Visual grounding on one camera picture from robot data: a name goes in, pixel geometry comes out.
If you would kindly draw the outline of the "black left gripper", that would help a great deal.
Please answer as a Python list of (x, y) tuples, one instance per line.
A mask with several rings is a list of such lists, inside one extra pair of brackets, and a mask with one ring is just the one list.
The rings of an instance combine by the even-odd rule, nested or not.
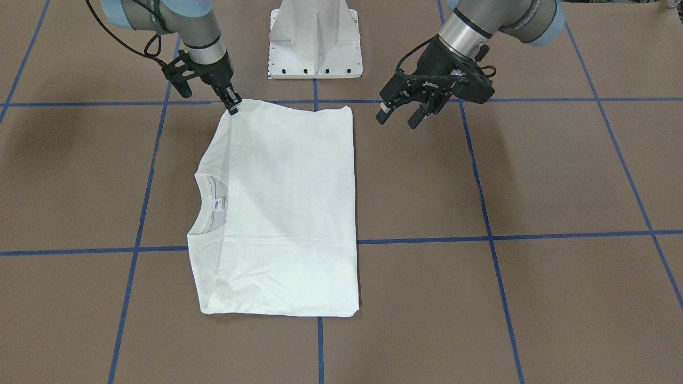
[[(402, 69), (403, 62), (424, 47), (412, 73)], [(400, 106), (411, 102), (420, 105), (408, 119), (408, 126), (415, 130), (424, 119), (439, 113), (451, 97), (458, 83), (454, 54), (444, 45), (439, 36), (434, 36), (406, 54), (396, 65), (395, 73), (380, 91), (378, 124), (383, 125)]]

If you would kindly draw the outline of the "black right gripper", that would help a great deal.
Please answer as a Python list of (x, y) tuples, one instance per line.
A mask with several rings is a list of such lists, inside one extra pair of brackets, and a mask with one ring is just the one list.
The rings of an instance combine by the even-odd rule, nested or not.
[(232, 86), (232, 76), (234, 68), (229, 54), (224, 53), (222, 58), (211, 64), (195, 63), (195, 72), (206, 85), (214, 90), (219, 90), (219, 98), (224, 103), (226, 111), (230, 116), (239, 112), (242, 97), (234, 92)]

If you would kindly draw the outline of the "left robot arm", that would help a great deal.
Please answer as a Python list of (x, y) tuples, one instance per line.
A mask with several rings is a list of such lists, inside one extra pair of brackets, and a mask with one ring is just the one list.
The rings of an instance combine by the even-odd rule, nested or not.
[(380, 124), (403, 105), (419, 104), (408, 119), (415, 129), (441, 112), (451, 98), (483, 104), (495, 94), (493, 66), (480, 62), (495, 33), (522, 44), (545, 46), (561, 34), (566, 14), (557, 1), (450, 1), (451, 15), (433, 37), (417, 46), (420, 57), (413, 73), (400, 64), (380, 91)]

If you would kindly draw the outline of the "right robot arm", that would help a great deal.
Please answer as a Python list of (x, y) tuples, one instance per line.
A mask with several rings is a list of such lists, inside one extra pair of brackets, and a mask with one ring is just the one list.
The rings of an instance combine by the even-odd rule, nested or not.
[(178, 34), (186, 48), (170, 62), (159, 59), (159, 52), (149, 52), (148, 45), (136, 54), (158, 63), (181, 97), (190, 98), (189, 81), (200, 78), (230, 115), (239, 112), (242, 98), (232, 86), (234, 68), (211, 1), (102, 1), (101, 6), (115, 27), (153, 31), (151, 42)]

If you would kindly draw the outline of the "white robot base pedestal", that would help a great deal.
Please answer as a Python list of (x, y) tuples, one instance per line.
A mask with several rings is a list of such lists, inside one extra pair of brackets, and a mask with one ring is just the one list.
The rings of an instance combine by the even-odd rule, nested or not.
[(269, 78), (363, 75), (359, 17), (346, 1), (283, 1), (271, 10), (269, 41)]

